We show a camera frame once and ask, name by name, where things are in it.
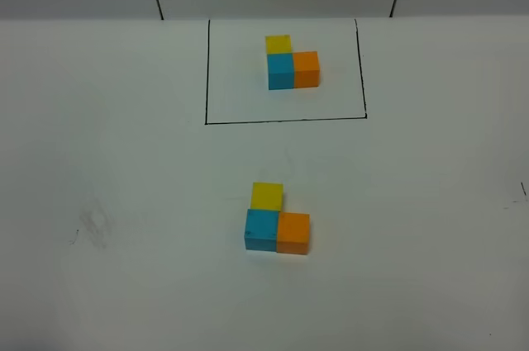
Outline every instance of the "marked square area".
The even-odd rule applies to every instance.
[[[317,51],[318,88],[268,89],[271,35],[290,35],[293,52]],[[208,124],[341,118],[365,118],[354,19],[211,21]]]

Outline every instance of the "white table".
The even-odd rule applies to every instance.
[[[527,350],[529,18],[359,30],[367,120],[205,126],[207,21],[0,23],[0,341]]]

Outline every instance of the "yellow cube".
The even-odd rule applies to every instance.
[[[266,36],[266,54],[290,54],[292,44],[290,35]]]
[[[283,205],[283,184],[254,183],[251,193],[250,209],[265,209],[267,211],[281,211]]]

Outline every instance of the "toy block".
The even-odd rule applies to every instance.
[[[289,35],[266,36],[266,54],[291,54],[292,44]]]
[[[294,62],[292,54],[267,55],[268,89],[294,88]]]
[[[320,62],[316,51],[294,52],[294,88],[320,85]]]
[[[251,193],[251,209],[281,211],[283,205],[283,184],[254,183]]]
[[[249,250],[275,252],[279,212],[249,209],[246,214],[245,246]]]
[[[310,215],[279,213],[277,252],[279,254],[308,254]]]

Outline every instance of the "cube arrangement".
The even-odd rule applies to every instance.
[[[289,35],[266,36],[268,89],[311,88],[320,85],[316,51],[292,52]]]
[[[282,212],[283,184],[254,183],[245,246],[280,254],[308,254],[310,215]]]

